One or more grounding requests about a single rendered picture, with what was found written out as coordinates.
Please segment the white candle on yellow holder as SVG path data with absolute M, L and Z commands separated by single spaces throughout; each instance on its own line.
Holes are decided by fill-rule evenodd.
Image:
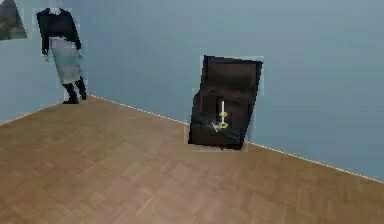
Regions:
M 227 112 L 225 111 L 225 101 L 221 102 L 221 112 L 219 113 L 220 122 L 219 122 L 219 128 L 225 129 L 228 127 L 228 123 L 225 121 L 225 118 L 227 117 Z

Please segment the black and grey floor statue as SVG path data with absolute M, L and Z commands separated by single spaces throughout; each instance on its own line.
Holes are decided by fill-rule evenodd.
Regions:
M 36 14 L 41 37 L 41 52 L 46 60 L 52 52 L 58 78 L 68 94 L 64 104 L 87 99 L 79 60 L 81 41 L 71 13 L 63 8 L 46 8 Z

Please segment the framed dark wall picture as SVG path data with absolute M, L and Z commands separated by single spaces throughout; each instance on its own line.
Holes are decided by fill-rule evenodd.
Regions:
M 27 37 L 14 0 L 0 0 L 0 41 Z

